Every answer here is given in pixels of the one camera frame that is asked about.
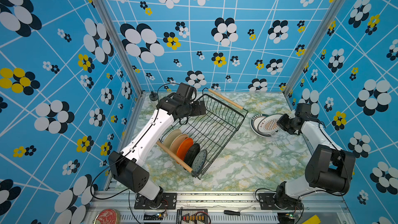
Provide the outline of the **white plate orange sunburst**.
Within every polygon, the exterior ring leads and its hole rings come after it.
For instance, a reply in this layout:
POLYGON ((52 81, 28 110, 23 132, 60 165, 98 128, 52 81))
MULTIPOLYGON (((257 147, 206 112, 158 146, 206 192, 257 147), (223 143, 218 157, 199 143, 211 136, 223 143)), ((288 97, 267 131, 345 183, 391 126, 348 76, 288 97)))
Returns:
POLYGON ((280 130, 278 121, 282 116, 282 114, 273 114, 265 117, 258 125, 259 132, 267 137, 274 136, 280 130))

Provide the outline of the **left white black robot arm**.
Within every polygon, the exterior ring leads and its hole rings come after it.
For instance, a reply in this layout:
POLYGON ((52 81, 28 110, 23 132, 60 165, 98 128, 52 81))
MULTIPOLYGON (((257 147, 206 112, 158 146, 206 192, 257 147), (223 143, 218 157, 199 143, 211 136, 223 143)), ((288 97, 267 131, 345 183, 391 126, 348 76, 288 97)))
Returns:
POLYGON ((204 101, 197 100, 196 95, 195 87, 180 83, 176 92, 158 100, 153 115, 136 138, 108 158, 112 177, 145 197, 151 207, 161 205, 163 189, 150 179, 149 172, 143 168, 145 161, 161 135, 176 120, 206 113, 204 101))

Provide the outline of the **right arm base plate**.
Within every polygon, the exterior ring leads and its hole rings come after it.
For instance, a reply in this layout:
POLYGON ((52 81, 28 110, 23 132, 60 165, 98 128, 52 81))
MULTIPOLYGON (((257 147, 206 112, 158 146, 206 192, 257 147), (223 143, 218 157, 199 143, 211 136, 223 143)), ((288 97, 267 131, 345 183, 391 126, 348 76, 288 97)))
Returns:
POLYGON ((281 210, 294 211, 303 210, 302 202, 298 199, 290 197, 281 197, 275 199, 275 193, 259 193, 257 199, 260 203, 261 210, 281 210))

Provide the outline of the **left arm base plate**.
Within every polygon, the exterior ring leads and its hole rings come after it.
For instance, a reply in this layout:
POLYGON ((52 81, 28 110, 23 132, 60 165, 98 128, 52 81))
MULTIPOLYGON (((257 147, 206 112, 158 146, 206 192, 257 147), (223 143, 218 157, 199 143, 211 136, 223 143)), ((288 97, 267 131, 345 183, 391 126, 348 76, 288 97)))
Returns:
POLYGON ((176 209, 177 193, 160 193, 154 200, 138 195, 135 200, 134 209, 157 210, 176 209))

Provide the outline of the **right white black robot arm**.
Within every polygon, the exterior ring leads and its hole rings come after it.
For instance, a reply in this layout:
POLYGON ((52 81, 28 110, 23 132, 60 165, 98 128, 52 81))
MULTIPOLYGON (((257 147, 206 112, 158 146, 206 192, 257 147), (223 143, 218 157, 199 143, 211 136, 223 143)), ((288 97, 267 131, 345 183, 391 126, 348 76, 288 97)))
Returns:
POLYGON ((278 185, 276 206, 298 207, 304 197, 322 192, 344 196, 350 188, 356 157, 326 134, 323 122, 312 115, 311 106, 298 104, 294 115, 282 115, 277 124, 289 134, 303 135, 314 151, 303 176, 278 185))

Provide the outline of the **black wire dish rack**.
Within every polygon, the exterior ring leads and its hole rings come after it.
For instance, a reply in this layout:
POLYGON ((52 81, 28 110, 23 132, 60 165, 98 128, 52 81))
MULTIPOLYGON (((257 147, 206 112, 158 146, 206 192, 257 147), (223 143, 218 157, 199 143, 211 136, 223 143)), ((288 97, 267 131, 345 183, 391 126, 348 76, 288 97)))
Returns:
MULTIPOLYGON (((201 150, 206 149, 208 152, 206 163, 200 175, 196 177, 200 179, 238 132, 248 111, 212 89, 203 90, 199 100, 205 102, 206 114, 177 120, 161 136, 160 141, 163 145, 165 138, 172 130, 180 129, 182 134, 187 134, 194 143, 200 144, 201 150)), ((176 163, 191 174, 192 168, 183 160, 179 159, 176 163)))

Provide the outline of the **grey-green small plate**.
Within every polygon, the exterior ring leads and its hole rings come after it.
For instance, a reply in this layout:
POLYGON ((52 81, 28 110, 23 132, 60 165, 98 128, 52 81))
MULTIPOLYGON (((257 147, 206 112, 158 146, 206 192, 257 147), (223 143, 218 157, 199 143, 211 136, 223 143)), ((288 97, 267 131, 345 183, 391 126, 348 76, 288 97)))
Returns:
POLYGON ((191 175, 193 177, 197 177, 198 175, 200 175, 200 173, 206 163, 207 154, 208 154, 207 150, 202 149, 195 157, 192 167, 191 167, 192 168, 191 175))

